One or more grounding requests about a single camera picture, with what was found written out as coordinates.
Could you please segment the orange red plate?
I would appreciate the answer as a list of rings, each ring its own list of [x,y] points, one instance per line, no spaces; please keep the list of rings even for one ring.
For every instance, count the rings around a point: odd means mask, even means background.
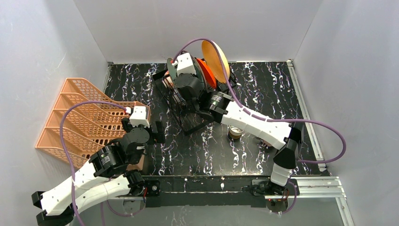
[[[217,87],[217,82],[216,82],[216,79],[215,79],[215,77],[214,77],[214,75],[213,75],[211,69],[209,68],[209,66],[208,66],[208,65],[206,64],[206,62],[205,62],[204,60],[202,60],[202,59],[198,59],[198,58],[197,58],[196,60],[197,60],[198,64],[200,65],[200,67],[201,67],[201,69],[202,69],[202,71],[203,71],[203,74],[204,74],[204,76],[205,76],[205,80],[206,80],[207,84],[208,84],[210,87],[216,89],[216,87]]]

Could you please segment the orange patterned bowl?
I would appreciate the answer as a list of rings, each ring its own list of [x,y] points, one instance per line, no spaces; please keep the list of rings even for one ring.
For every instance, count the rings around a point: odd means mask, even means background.
[[[175,87],[171,76],[166,76],[165,78],[163,78],[162,82],[166,88],[168,88],[169,90],[174,90]]]

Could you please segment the black wire dish rack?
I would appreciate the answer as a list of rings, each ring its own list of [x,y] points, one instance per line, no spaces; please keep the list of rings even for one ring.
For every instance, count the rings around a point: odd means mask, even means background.
[[[177,85],[166,69],[152,76],[154,85],[167,104],[177,124],[185,135],[189,135],[212,122],[221,122],[222,113],[226,113],[230,96],[225,83],[221,83],[206,70],[205,59],[193,57],[195,74],[182,74]]]

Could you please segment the stainless steel cup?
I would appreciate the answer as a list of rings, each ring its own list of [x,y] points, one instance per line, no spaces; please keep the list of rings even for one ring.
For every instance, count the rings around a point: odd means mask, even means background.
[[[234,127],[234,126],[231,126],[231,125],[228,126],[228,136],[231,139],[234,139],[234,140],[235,139],[240,139],[242,137],[243,133],[244,133],[244,130],[242,130],[242,129],[238,128],[238,127]]]

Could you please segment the dark teal plate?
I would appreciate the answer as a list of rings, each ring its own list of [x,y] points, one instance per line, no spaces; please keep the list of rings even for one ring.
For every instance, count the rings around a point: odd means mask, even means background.
[[[184,54],[184,53],[187,53],[188,51],[186,51],[186,50],[183,50],[182,52],[181,52],[181,54]],[[192,56],[191,55],[191,57],[192,57],[192,60],[193,60],[193,62],[194,62],[194,66],[195,66],[195,70],[196,70],[196,75],[193,75],[193,74],[191,74],[193,77],[196,77],[196,78],[198,78],[199,79],[199,81],[201,82],[201,84],[202,84],[202,87],[203,87],[203,90],[204,91],[207,91],[207,89],[208,89],[208,84],[207,84],[207,82],[206,82],[206,80],[205,80],[205,76],[204,76],[204,74],[203,74],[203,71],[202,71],[202,69],[201,69],[201,67],[200,67],[200,65],[198,64],[198,62],[197,62],[197,58],[196,57],[194,57],[194,56]]]

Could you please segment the mint green flower plate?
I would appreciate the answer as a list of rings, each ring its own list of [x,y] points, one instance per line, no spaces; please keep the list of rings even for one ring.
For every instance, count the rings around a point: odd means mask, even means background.
[[[177,77],[177,64],[174,63],[172,58],[167,59],[167,68],[169,72],[169,76],[171,77],[172,81]]]

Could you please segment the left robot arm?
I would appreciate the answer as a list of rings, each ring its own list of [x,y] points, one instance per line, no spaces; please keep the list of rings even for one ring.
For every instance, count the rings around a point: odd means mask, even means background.
[[[94,153],[74,175],[53,189],[32,194],[32,203],[42,211],[39,226],[65,226],[84,210],[121,195],[145,197],[152,182],[145,182],[140,160],[146,147],[166,141],[165,124],[155,120],[150,127],[129,126],[122,137],[110,140]]]

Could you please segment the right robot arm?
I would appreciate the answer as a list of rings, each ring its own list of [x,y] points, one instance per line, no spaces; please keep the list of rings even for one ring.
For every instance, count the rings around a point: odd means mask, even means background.
[[[245,107],[236,99],[230,80],[230,77],[224,78],[228,93],[210,87],[205,76],[192,73],[168,74],[163,84],[182,110],[248,132],[275,148],[270,185],[285,186],[296,167],[303,141],[303,123],[275,121]]]

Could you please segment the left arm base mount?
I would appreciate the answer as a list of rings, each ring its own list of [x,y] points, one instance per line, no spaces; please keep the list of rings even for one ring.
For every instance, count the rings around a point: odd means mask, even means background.
[[[122,185],[124,190],[126,190],[123,194],[124,196],[146,198],[160,195],[160,181],[142,176],[139,170],[126,171],[117,178],[122,178],[122,182],[126,184]]]

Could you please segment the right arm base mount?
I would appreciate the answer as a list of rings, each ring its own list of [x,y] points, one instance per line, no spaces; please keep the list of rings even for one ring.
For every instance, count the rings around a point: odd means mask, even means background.
[[[288,180],[285,186],[271,182],[270,178],[253,179],[247,186],[241,188],[255,197],[263,196],[266,199],[266,208],[270,213],[282,215],[290,211],[300,194],[297,181]]]

